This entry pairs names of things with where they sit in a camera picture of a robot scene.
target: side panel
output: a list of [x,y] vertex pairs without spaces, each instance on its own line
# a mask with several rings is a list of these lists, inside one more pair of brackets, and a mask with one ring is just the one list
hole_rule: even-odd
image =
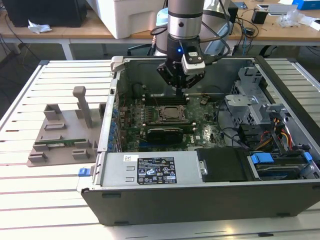
[[296,216],[320,201],[316,183],[141,190],[84,189],[101,224],[141,225]]

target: sticker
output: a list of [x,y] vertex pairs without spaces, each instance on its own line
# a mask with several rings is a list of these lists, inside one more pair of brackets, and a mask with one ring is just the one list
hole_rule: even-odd
[[138,162],[138,184],[145,185],[177,183],[175,159],[173,157],[138,158],[138,155],[126,156],[131,157],[131,161],[133,161],[133,156],[137,156],[135,161]]
[[138,161],[139,155],[124,155],[123,161],[124,162],[136,162]]

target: power supply label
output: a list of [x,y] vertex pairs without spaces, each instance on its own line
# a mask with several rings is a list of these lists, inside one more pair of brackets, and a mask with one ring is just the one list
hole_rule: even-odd
[[138,158],[137,183],[176,184],[177,174],[173,157]]

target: blue plastic clip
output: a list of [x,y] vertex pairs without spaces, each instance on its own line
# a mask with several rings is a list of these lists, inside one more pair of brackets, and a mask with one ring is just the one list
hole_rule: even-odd
[[303,155],[304,155],[305,159],[308,161],[308,163],[312,162],[312,156],[309,152],[306,151],[305,153],[303,153]]
[[90,168],[80,168],[78,172],[78,177],[90,177]]
[[251,156],[254,164],[273,164],[275,161],[270,153],[267,152],[257,152]]

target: red wire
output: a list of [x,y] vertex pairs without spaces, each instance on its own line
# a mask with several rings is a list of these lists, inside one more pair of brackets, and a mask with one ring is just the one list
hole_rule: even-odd
[[292,150],[292,138],[291,138],[291,135],[289,133],[286,133],[286,131],[283,130],[283,129],[281,131],[288,136],[288,139],[289,139],[288,146],[289,146],[289,149]]
[[260,143],[262,143],[262,138],[263,138],[263,136],[265,135],[265,134],[268,134],[268,133],[270,133],[269,131],[265,131],[262,135],[261,135],[261,139],[260,139]]

